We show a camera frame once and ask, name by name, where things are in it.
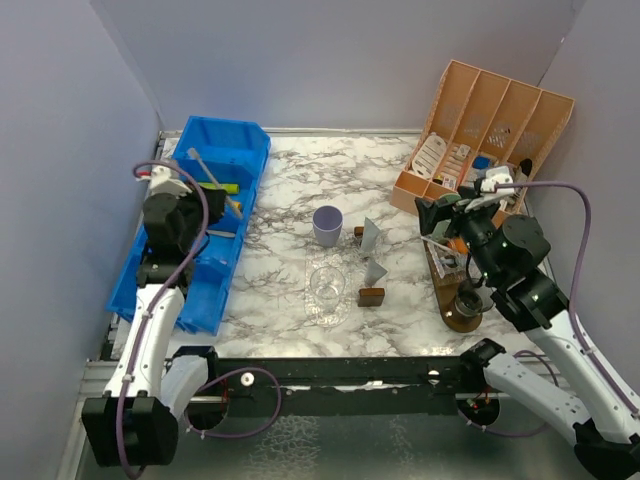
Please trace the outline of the clear square toothbrush holder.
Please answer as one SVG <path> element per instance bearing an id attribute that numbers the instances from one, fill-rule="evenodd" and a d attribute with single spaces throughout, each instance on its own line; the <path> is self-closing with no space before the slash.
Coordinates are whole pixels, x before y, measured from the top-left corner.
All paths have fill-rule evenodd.
<path id="1" fill-rule="evenodd" d="M 454 255 L 432 256 L 430 252 L 426 251 L 426 253 L 435 286 L 459 284 L 466 279 L 467 255 L 456 251 Z"/>

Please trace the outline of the dark blue plastic cup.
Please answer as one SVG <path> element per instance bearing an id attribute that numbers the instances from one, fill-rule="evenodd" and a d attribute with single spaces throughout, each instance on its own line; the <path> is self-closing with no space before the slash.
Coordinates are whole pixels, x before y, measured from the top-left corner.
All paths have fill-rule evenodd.
<path id="1" fill-rule="evenodd" d="M 476 287 L 470 280 L 462 281 L 445 310 L 445 317 L 472 319 L 489 311 L 494 306 L 492 293 L 493 290 L 489 287 Z"/>

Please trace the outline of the lilac plastic cup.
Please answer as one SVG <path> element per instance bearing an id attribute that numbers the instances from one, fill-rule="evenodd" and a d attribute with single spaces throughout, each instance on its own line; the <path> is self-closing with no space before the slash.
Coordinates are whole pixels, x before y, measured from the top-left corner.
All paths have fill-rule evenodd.
<path id="1" fill-rule="evenodd" d="M 313 213 L 312 226 L 319 245 L 327 248 L 334 247 L 342 231 L 343 215 L 335 206 L 321 206 Z"/>

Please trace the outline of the clear plastic cup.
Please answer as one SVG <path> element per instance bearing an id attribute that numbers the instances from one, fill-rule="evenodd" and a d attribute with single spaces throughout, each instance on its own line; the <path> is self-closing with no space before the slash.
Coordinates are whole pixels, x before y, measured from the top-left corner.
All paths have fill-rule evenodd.
<path id="1" fill-rule="evenodd" d="M 311 318 L 319 325 L 334 326 L 340 321 L 339 306 L 343 299 L 346 281 L 336 267 L 315 269 L 309 279 Z"/>

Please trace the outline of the green plastic cup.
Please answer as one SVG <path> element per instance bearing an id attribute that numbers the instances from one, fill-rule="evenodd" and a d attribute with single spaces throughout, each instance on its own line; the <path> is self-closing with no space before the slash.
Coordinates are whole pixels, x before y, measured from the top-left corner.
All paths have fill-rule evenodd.
<path id="1" fill-rule="evenodd" d="M 445 194 L 440 197 L 440 200 L 446 200 L 448 203 L 456 202 L 460 199 L 461 197 L 457 193 Z M 445 238 L 445 232 L 449 227 L 449 224 L 449 219 L 440 221 L 435 226 L 434 231 L 430 235 L 430 238 L 436 242 L 441 242 Z"/>

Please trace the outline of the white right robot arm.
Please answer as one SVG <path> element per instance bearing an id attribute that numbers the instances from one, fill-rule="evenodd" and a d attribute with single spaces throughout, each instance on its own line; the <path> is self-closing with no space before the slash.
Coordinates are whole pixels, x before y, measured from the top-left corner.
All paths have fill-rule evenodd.
<path id="1" fill-rule="evenodd" d="M 415 201 L 420 232 L 448 222 L 449 237 L 466 244 L 500 314 L 551 360 L 569 391 L 526 369 L 496 342 L 467 350 L 461 383 L 487 385 L 535 413 L 572 446 L 596 479 L 629 479 L 639 471 L 639 395 L 596 348 L 581 324 L 574 297 L 565 295 L 539 267 L 551 246 L 538 221 L 510 215 L 493 223 L 496 196 Z"/>

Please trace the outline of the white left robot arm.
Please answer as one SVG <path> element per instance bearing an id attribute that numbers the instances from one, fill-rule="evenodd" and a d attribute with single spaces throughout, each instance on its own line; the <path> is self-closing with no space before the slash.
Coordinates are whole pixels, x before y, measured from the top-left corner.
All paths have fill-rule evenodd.
<path id="1" fill-rule="evenodd" d="M 224 215 L 224 190 L 150 195 L 143 203 L 146 241 L 136 271 L 134 319 L 118 366 L 103 393 L 85 401 L 81 419 L 95 460 L 136 479 L 167 465 L 179 422 L 197 392 L 214 392 L 221 371 L 199 351 L 166 367 L 165 355 L 192 281 L 207 228 Z"/>

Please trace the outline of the brown oval wooden tray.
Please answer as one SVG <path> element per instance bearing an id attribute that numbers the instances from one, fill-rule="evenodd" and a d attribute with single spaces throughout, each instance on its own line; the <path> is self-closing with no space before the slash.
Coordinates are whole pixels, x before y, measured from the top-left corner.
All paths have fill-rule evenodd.
<path id="1" fill-rule="evenodd" d="M 423 245 L 443 322 L 453 331 L 470 333 L 481 321 L 484 301 L 468 275 L 467 250 L 445 237 L 448 221 L 423 236 Z"/>

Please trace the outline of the white oval soap packet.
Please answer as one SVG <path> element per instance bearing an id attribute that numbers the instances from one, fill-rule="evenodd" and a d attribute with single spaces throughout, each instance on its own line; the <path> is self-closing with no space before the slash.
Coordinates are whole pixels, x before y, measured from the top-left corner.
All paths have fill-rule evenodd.
<path id="1" fill-rule="evenodd" d="M 411 170 L 421 178 L 430 179 L 447 149 L 446 141 L 437 133 L 430 133 L 411 161 Z"/>

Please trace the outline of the white blue box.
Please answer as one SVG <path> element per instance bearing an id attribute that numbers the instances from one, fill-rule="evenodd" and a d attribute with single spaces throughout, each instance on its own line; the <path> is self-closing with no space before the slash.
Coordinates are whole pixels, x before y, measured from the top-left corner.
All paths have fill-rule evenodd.
<path id="1" fill-rule="evenodd" d="M 484 170 L 492 167 L 495 159 L 484 155 L 478 155 L 472 162 L 472 167 L 476 170 Z"/>

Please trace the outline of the blue plastic bin organizer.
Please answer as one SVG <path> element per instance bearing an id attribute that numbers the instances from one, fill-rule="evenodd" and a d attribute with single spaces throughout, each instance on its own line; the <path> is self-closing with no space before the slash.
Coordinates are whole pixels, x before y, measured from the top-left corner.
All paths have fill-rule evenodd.
<path id="1" fill-rule="evenodd" d="M 190 117 L 173 158 L 200 184 L 208 177 L 189 156 L 191 147 L 198 151 L 221 184 L 240 186 L 237 195 L 229 196 L 242 203 L 244 219 L 239 220 L 225 203 L 224 216 L 218 223 L 208 226 L 204 193 L 220 191 L 205 189 L 199 195 L 204 207 L 199 233 L 194 240 L 182 240 L 184 220 L 178 209 L 180 197 L 170 194 L 148 196 L 143 203 L 142 224 L 106 308 L 127 321 L 132 320 L 138 289 L 150 283 L 163 283 L 189 251 L 194 250 L 193 260 L 175 283 L 185 297 L 175 325 L 189 333 L 215 334 L 224 314 L 231 280 L 267 165 L 270 138 L 253 122 Z M 210 236 L 206 233 L 208 229 L 234 232 L 236 237 Z"/>

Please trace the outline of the peach compartment organizer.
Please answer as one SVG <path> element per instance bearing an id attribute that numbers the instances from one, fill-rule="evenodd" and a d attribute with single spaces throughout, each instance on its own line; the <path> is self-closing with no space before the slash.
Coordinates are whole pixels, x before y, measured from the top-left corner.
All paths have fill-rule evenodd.
<path id="1" fill-rule="evenodd" d="M 574 99 L 503 75 L 449 62 L 436 90 L 418 143 L 392 189 L 392 206 L 413 214 L 415 199 L 436 200 L 469 186 L 482 170 L 472 167 L 478 155 L 508 166 L 514 176 L 525 158 L 535 178 L 569 123 Z M 447 143 L 430 179 L 411 170 L 411 161 L 427 136 L 435 132 Z"/>

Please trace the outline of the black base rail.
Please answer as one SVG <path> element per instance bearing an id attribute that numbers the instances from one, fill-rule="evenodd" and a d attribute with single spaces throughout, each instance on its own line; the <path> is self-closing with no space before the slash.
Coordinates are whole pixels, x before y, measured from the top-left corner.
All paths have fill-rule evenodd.
<path id="1" fill-rule="evenodd" d="M 488 388 L 468 355 L 222 358 L 212 347 L 183 346 L 168 361 L 183 356 L 205 362 L 188 407 L 196 415 L 454 415 L 460 402 Z"/>

